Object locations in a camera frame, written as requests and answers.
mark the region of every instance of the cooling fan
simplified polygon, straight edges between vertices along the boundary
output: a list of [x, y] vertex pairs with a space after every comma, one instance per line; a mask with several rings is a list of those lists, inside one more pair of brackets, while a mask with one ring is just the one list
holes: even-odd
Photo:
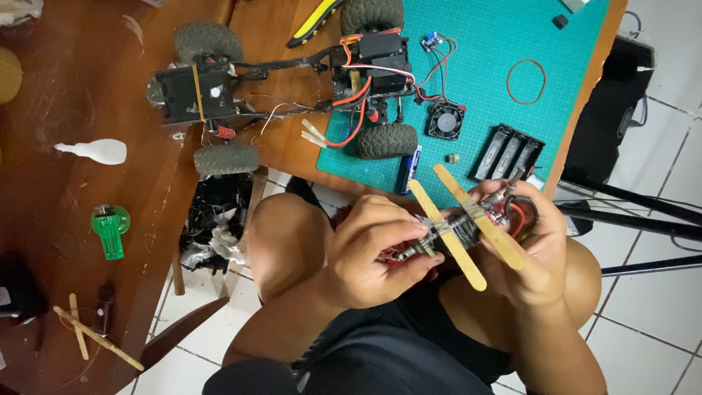
[[431, 137], [457, 140], [465, 112], [451, 103], [437, 104], [429, 117], [427, 134]]

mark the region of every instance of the red coil spring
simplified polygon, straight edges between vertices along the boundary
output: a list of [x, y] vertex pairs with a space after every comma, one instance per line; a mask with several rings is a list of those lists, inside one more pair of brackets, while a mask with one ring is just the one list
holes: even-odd
[[237, 133], [234, 131], [234, 129], [230, 129], [228, 127], [223, 126], [217, 126], [217, 134], [215, 135], [217, 137], [234, 138], [236, 135]]

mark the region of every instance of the off-road tire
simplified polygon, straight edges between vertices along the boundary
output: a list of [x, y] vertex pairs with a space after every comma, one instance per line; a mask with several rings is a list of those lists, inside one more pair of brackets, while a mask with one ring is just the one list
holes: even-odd
[[258, 150], [247, 145], [211, 145], [195, 151], [194, 160], [203, 176], [246, 173], [258, 168]]
[[244, 59], [239, 37], [217, 23], [187, 23], [175, 30], [175, 51], [180, 60], [191, 65], [199, 53], [224, 55], [234, 62]]
[[341, 9], [341, 34], [347, 36], [364, 32], [366, 26], [382, 30], [404, 29], [402, 0], [347, 0]]
[[417, 151], [417, 130], [405, 124], [378, 125], [361, 131], [357, 142], [361, 159], [413, 155]]

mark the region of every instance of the cutting mat grid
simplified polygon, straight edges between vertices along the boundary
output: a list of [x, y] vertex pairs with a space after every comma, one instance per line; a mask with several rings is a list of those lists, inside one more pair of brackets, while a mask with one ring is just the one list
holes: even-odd
[[[440, 32], [458, 41], [458, 50], [449, 60], [446, 95], [466, 105], [461, 135], [445, 141], [425, 134], [428, 104], [419, 106], [413, 96], [402, 99], [405, 123], [415, 127], [423, 151], [416, 178], [440, 208], [456, 205], [448, 190], [434, 175], [432, 166], [444, 162], [446, 155], [458, 153], [458, 164], [446, 168], [466, 188], [475, 182], [468, 178], [492, 128], [500, 123], [546, 142], [535, 171], [546, 179], [555, 161], [560, 142], [583, 83], [592, 51], [607, 14], [609, 0], [592, 0], [578, 13], [570, 14], [558, 0], [403, 0], [405, 28], [409, 37], [409, 58], [413, 74], [421, 82], [436, 64], [424, 52], [420, 41], [428, 32]], [[558, 30], [551, 20], [564, 14], [570, 23]], [[448, 51], [448, 44], [439, 49]], [[507, 74], [522, 59], [537, 60], [547, 75], [542, 98], [533, 105], [514, 102], [506, 90]], [[510, 80], [512, 94], [520, 101], [534, 100], [541, 90], [543, 76], [533, 63], [515, 68]], [[428, 95], [441, 92], [437, 71], [423, 86]], [[389, 103], [388, 117], [395, 118], [395, 101]], [[326, 136], [342, 141], [349, 133], [348, 112], [335, 112]], [[343, 150], [322, 150], [317, 168], [394, 192], [399, 158], [361, 160], [355, 146]]]

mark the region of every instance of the yellow pliers handle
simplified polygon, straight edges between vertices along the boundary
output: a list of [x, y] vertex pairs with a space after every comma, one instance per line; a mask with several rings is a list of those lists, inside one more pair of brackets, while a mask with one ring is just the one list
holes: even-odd
[[323, 0], [322, 4], [310, 15], [305, 24], [298, 30], [293, 38], [288, 41], [288, 48], [295, 48], [306, 43], [317, 34], [320, 25], [326, 23], [326, 19], [336, 12], [336, 7], [344, 0]]

